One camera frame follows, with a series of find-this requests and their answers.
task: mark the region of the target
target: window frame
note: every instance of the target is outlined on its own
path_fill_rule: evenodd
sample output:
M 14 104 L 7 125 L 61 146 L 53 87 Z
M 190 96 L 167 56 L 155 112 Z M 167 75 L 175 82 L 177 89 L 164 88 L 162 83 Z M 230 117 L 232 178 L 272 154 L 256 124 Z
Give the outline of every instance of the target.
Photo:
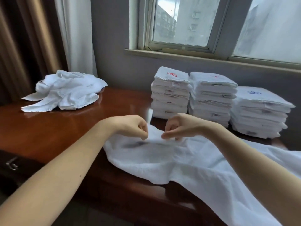
M 301 70 L 301 64 L 234 56 L 253 0 L 220 0 L 207 46 L 154 41 L 156 0 L 139 0 L 138 49 Z

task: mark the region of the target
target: glass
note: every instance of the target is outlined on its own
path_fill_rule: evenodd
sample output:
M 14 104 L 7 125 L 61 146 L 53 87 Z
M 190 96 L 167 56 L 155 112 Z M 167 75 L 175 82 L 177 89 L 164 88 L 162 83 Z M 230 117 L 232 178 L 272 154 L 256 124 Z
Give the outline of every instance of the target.
M 207 46 L 219 0 L 157 0 L 154 41 Z
M 301 64 L 301 0 L 253 0 L 233 55 Z

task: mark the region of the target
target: hand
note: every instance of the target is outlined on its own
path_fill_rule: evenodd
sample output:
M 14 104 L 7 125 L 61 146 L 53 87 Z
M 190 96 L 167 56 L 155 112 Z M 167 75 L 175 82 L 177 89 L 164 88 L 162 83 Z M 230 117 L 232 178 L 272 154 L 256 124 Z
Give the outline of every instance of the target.
M 207 128 L 214 125 L 216 123 L 212 121 L 206 121 L 184 113 L 177 114 L 168 119 L 162 139 L 175 137 L 178 140 L 181 137 L 203 135 Z
M 140 137 L 142 140 L 148 137 L 148 125 L 138 115 L 110 117 L 103 121 L 109 122 L 112 125 L 114 133 L 127 137 Z

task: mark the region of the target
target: curtain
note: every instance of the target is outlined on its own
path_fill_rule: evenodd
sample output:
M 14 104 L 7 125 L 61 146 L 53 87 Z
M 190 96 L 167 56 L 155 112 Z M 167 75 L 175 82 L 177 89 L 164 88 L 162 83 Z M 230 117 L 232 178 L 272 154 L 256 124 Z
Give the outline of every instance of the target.
M 97 77 L 91 0 L 55 0 L 69 71 Z
M 68 67 L 54 0 L 0 0 L 0 105 L 58 69 Z

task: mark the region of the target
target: window sill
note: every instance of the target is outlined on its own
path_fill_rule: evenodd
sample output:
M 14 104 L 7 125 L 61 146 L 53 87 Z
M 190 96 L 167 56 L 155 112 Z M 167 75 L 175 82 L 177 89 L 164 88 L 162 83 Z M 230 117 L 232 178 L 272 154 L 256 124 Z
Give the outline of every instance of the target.
M 289 69 L 289 68 L 283 68 L 283 67 L 272 67 L 272 66 L 266 66 L 266 65 L 259 65 L 259 64 L 249 64 L 249 63 L 242 63 L 242 62 L 236 62 L 236 61 L 228 61 L 228 60 L 217 60 L 213 58 L 212 54 L 205 54 L 208 57 L 194 57 L 194 56 L 188 56 L 188 55 L 181 55 L 181 54 L 171 54 L 171 53 L 164 53 L 164 52 L 158 52 L 158 51 L 147 51 L 147 50 L 124 50 L 126 54 L 128 55 L 136 55 L 136 56 L 144 56 L 149 58 L 155 58 L 155 59 L 170 59 L 170 60 L 177 60 L 177 61 L 198 61 L 198 60 L 204 60 L 208 63 L 217 64 L 217 63 L 227 63 L 227 64 L 235 64 L 242 67 L 259 67 L 269 70 L 280 70 L 285 71 L 288 73 L 297 73 L 301 74 L 301 70 L 297 69 Z

